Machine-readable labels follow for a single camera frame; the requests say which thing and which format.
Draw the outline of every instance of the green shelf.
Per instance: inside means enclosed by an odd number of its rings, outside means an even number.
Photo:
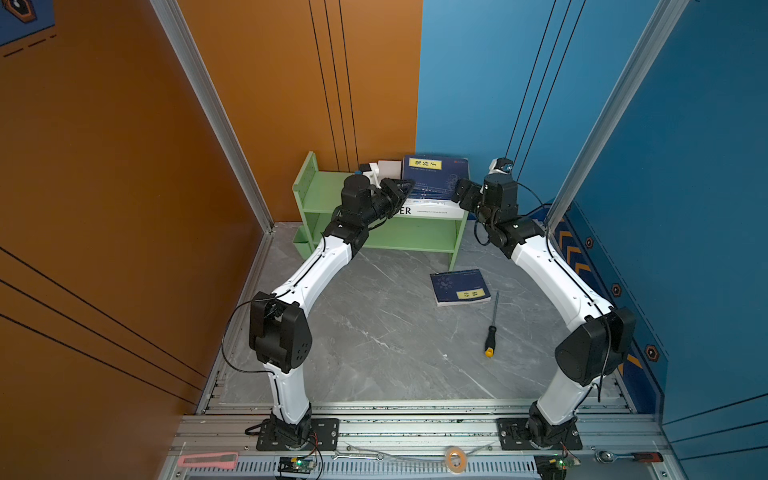
[[[331,214],[341,203],[341,190],[348,176],[346,172],[319,171],[315,154],[309,152],[306,156],[293,183],[303,222],[293,243],[303,258],[308,258],[321,241]],[[461,220],[393,217],[370,233],[363,248],[448,253],[449,270],[453,270],[466,221],[466,214]]]

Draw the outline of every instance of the screwdriver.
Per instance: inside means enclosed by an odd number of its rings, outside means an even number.
[[[488,338],[485,339],[485,356],[491,358],[493,349],[496,348],[496,310],[498,310],[498,291],[496,291],[496,301],[493,304],[493,320],[488,327]]]

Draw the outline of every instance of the robotic arm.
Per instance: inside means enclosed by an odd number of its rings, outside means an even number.
[[[555,350],[558,371],[529,410],[527,440],[546,449],[564,442],[575,428],[576,408],[627,358],[635,318],[597,295],[559,255],[552,254],[548,232],[535,220],[518,215],[518,183],[510,175],[511,167],[506,158],[493,160],[483,185],[462,179],[452,199],[474,213],[488,241],[541,287],[571,331]]]
[[[283,285],[253,298],[248,341],[270,372],[274,407],[262,429],[270,432],[271,440],[294,448],[306,444],[312,415],[302,368],[312,348],[306,317],[328,282],[380,223],[369,225],[397,214],[413,186],[412,180],[373,180],[370,174],[347,177],[341,205],[333,212],[312,255]]]

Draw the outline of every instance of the brown wall panel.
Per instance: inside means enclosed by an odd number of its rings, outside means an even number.
[[[180,5],[276,221],[300,220],[307,151],[354,171],[415,150],[421,0]]]
[[[262,232],[149,2],[55,15],[0,58],[0,247],[191,368],[0,251],[0,279],[181,377],[0,284],[0,314],[168,390],[0,318],[0,477],[152,478]]]

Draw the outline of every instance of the yellow label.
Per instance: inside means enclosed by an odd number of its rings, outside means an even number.
[[[477,298],[479,296],[485,295],[485,291],[482,288],[478,288],[477,290],[464,290],[463,292],[456,292],[456,295],[458,295],[459,300],[469,300],[471,298]]]
[[[411,158],[409,160],[411,167],[432,168],[433,170],[442,170],[441,160],[424,160],[422,158]]]

